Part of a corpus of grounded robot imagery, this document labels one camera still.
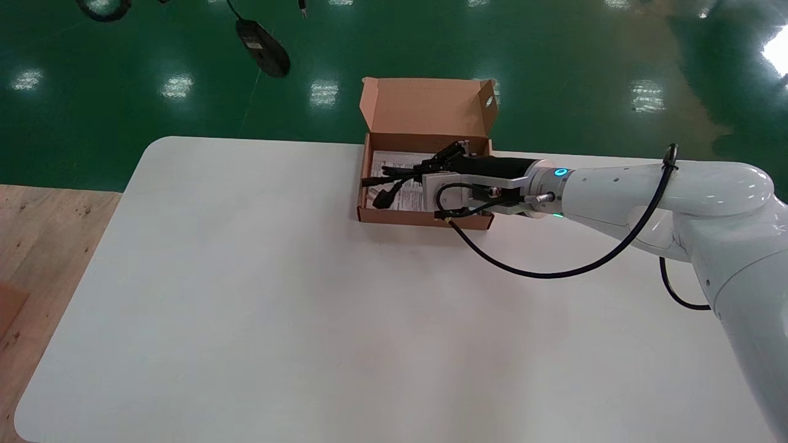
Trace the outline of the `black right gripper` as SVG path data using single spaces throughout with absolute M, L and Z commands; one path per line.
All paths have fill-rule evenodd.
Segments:
M 482 186 L 518 186 L 540 163 L 540 159 L 513 157 L 465 156 L 470 141 L 458 140 L 435 154 L 435 161 L 420 164 L 420 174 L 459 173 L 465 184 Z

